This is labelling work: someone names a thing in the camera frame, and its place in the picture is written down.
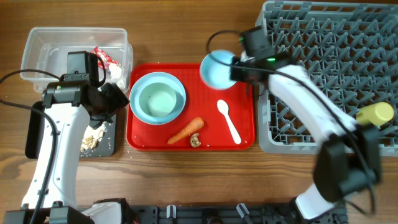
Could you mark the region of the white tissue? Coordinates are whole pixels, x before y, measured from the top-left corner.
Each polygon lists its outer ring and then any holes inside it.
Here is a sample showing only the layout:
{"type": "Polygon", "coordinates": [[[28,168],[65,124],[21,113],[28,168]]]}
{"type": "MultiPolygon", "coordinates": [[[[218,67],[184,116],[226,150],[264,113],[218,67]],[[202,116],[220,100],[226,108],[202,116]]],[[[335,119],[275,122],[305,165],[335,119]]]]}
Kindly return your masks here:
{"type": "Polygon", "coordinates": [[[110,75],[112,79],[118,79],[121,77],[122,68],[116,63],[110,63],[108,66],[108,70],[110,71],[110,75]]]}

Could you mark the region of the rice and food leftovers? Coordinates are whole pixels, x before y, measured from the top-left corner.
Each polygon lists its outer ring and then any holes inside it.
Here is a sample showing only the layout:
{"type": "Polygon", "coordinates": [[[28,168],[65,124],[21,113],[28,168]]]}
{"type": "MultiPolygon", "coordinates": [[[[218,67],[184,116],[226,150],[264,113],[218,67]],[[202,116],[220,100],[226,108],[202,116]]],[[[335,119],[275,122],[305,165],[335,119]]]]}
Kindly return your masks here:
{"type": "Polygon", "coordinates": [[[107,132],[106,124],[103,123],[100,127],[93,129],[88,126],[85,130],[83,140],[81,142],[80,151],[92,151],[98,146],[98,143],[102,140],[105,133],[107,132]]]}

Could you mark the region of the light blue bowl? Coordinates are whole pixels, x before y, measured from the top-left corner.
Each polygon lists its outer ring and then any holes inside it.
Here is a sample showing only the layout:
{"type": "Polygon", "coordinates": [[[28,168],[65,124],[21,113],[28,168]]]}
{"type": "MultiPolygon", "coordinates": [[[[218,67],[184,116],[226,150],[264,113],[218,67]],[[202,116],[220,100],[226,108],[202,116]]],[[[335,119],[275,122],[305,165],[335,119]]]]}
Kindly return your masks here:
{"type": "Polygon", "coordinates": [[[230,67],[218,63],[211,56],[223,63],[230,64],[234,53],[227,50],[214,50],[203,59],[200,65],[201,79],[208,87],[215,90],[231,88],[236,81],[230,79],[230,67]]]}

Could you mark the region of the red snack wrapper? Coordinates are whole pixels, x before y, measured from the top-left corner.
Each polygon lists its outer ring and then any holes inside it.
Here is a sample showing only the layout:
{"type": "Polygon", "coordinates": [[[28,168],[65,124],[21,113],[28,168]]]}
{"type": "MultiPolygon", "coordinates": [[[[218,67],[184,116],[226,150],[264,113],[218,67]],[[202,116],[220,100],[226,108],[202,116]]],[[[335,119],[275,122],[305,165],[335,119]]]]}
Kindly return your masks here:
{"type": "Polygon", "coordinates": [[[95,54],[102,60],[102,62],[98,60],[99,67],[105,68],[106,70],[109,70],[110,66],[121,68],[121,64],[117,60],[113,59],[109,54],[107,54],[104,50],[101,50],[99,47],[95,47],[91,53],[95,54]]]}

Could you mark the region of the pale green bowl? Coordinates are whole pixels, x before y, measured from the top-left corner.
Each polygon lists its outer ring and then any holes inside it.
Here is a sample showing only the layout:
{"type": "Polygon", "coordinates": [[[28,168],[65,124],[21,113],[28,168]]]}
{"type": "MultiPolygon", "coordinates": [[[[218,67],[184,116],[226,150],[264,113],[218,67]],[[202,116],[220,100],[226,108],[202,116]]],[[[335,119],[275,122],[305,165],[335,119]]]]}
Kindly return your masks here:
{"type": "Polygon", "coordinates": [[[164,83],[151,83],[139,95],[139,106],[146,115],[162,118],[170,114],[177,103],[175,90],[164,83]]]}

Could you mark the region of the yellow plastic cup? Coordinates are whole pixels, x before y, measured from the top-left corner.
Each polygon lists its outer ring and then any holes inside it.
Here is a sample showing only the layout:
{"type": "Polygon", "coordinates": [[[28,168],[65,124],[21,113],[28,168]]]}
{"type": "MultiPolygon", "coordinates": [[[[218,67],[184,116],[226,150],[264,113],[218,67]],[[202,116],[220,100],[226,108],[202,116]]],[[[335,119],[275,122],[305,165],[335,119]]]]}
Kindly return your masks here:
{"type": "Polygon", "coordinates": [[[361,108],[356,114],[356,120],[360,125],[373,124],[382,126],[394,117],[393,107],[386,102],[379,102],[361,108]]]}

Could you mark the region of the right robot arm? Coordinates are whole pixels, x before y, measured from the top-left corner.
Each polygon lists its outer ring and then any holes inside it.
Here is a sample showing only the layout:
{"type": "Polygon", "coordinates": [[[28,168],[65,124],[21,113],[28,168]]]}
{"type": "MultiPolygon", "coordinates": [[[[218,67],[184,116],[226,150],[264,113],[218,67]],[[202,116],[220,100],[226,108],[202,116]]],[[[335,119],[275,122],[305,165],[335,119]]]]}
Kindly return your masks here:
{"type": "Polygon", "coordinates": [[[290,222],[313,222],[362,190],[369,190],[370,213],[375,214],[374,186],[381,181],[377,128],[358,124],[320,91],[292,57],[276,54],[262,27],[240,32],[239,43],[243,52],[231,62],[231,79],[265,84],[318,144],[313,184],[293,199],[290,222]]]}

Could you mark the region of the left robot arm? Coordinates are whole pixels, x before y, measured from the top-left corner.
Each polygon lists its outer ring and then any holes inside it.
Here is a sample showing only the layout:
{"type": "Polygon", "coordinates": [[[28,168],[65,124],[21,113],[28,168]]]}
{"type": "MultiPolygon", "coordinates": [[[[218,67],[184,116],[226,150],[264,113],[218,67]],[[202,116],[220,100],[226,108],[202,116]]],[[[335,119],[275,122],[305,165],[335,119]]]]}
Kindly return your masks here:
{"type": "Polygon", "coordinates": [[[43,92],[44,117],[34,177],[21,209],[8,211],[5,223],[128,223],[132,210],[123,198],[100,200],[81,212],[76,209],[76,173],[80,146],[88,126],[110,122],[129,103],[115,83],[89,73],[64,74],[43,92]]]}

